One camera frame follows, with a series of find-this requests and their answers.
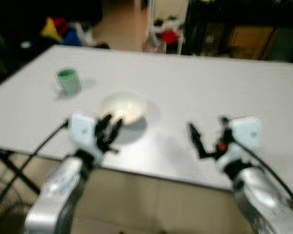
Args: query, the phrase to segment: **white table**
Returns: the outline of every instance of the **white table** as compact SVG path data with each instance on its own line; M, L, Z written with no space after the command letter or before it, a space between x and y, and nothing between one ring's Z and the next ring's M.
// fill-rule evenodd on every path
M63 67L82 77L75 97L54 92ZM262 120L260 155L293 189L293 64L54 46L0 86L0 148L32 154L71 113L95 115L118 91L137 93L148 109L144 121L123 131L121 152L107 154L103 167L230 189L212 159L197 161L186 123L199 126L211 150L219 116L251 115ZM39 156L61 160L74 150L63 130Z

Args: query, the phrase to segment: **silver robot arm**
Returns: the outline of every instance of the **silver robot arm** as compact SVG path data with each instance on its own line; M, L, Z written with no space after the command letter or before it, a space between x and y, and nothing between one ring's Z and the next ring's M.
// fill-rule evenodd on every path
M212 157L232 181L233 193L243 216L258 234L293 234L293 204L250 157L259 148L260 123L255 118L223 119L223 135L214 153L206 153L201 135L189 124L199 158Z
M69 234L75 208L91 171L99 167L122 126L109 125L82 115L69 120L71 140L79 150L69 155L48 176L41 193L25 220L25 234Z

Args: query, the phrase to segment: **green mug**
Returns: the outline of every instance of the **green mug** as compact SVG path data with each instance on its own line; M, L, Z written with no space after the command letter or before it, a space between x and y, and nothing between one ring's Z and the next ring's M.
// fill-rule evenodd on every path
M60 87L56 88L56 90L65 95L78 93L82 89L78 74L74 69L60 70L57 73L57 80Z

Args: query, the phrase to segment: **tiled floor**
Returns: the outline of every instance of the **tiled floor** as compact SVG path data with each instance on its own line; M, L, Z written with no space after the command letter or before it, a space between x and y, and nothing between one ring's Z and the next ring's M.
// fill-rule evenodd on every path
M27 156L18 156L20 164ZM36 158L25 173L39 186L58 162ZM0 175L5 167L0 162ZM9 180L9 172L3 178ZM18 180L25 203L37 199ZM79 202L72 234L251 234L231 193L97 169Z
M103 20L93 28L97 42L111 49L142 51L147 31L147 9L135 11L133 0L103 0Z

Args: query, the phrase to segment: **white bowl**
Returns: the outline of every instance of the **white bowl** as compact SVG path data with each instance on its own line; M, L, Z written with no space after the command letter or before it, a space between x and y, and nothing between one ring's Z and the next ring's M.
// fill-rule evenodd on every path
M132 124L140 119L146 112L147 103L137 95L128 92L115 93L101 102L99 117L111 114L111 123L123 119L124 125Z

